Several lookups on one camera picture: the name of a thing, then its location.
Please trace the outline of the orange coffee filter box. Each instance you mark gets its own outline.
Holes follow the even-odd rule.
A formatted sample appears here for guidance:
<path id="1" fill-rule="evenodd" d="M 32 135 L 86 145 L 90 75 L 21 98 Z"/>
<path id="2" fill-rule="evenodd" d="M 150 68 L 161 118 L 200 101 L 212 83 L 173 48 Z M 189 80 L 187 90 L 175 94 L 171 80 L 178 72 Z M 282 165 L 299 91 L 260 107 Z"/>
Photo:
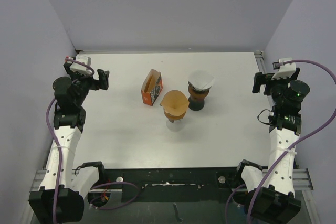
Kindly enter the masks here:
<path id="1" fill-rule="evenodd" d="M 144 104 L 153 106 L 163 89 L 162 75 L 159 71 L 151 69 L 141 88 Z"/>

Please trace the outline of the white paper coffee filter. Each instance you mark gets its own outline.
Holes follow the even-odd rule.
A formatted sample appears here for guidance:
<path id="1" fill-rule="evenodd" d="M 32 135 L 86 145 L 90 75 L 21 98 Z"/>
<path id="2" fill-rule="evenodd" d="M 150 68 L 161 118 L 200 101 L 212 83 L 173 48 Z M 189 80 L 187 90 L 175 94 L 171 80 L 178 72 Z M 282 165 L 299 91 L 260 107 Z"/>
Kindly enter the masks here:
<path id="1" fill-rule="evenodd" d="M 196 70 L 188 77 L 188 83 L 197 91 L 210 89 L 215 82 L 215 77 L 203 70 Z"/>

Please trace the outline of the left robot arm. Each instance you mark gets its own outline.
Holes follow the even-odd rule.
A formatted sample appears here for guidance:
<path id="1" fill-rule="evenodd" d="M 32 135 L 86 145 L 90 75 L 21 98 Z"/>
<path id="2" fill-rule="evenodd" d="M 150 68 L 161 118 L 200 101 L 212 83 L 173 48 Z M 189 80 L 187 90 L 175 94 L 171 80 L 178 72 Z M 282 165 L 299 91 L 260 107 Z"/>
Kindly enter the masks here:
<path id="1" fill-rule="evenodd" d="M 84 212 L 84 199 L 94 186 L 105 185 L 108 177 L 101 161 L 79 166 L 83 173 L 72 174 L 75 153 L 86 119 L 83 102 L 91 90 L 107 90 L 109 72 L 93 70 L 83 64 L 84 71 L 73 66 L 76 60 L 64 63 L 66 77 L 56 79 L 52 88 L 54 118 L 46 116 L 47 126 L 54 140 L 46 166 L 46 173 L 37 191 L 30 192 L 29 204 L 40 223 L 78 222 Z"/>

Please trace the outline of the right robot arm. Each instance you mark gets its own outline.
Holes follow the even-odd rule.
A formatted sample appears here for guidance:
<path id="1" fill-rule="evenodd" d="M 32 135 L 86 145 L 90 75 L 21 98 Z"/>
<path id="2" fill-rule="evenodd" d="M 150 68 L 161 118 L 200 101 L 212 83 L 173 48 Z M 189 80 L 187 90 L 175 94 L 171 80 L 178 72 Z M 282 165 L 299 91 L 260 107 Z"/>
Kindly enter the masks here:
<path id="1" fill-rule="evenodd" d="M 293 168 L 296 149 L 292 144 L 301 134 L 301 103 L 310 87 L 297 79 L 300 69 L 261 72 L 254 76 L 253 93 L 265 87 L 264 95 L 273 101 L 270 110 L 270 155 L 268 165 L 274 165 L 269 176 L 253 162 L 242 160 L 234 173 L 234 182 L 247 188 L 244 210 L 251 207 L 251 216 L 266 223 L 288 223 L 301 209 L 295 198 Z"/>

